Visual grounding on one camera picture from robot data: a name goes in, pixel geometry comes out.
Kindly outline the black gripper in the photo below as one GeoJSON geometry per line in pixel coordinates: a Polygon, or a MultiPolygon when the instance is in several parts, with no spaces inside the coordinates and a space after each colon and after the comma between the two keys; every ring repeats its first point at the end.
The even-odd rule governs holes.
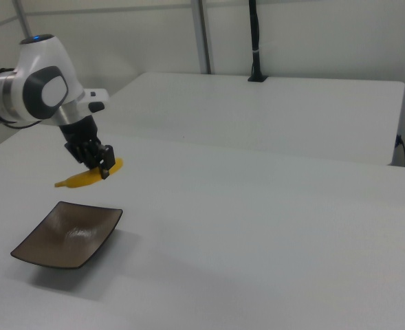
{"type": "Polygon", "coordinates": [[[101,145],[98,128],[91,115],[59,129],[66,140],[65,148],[78,163],[88,169],[98,167],[102,179],[110,176],[110,170],[116,164],[113,147],[101,145]]]}

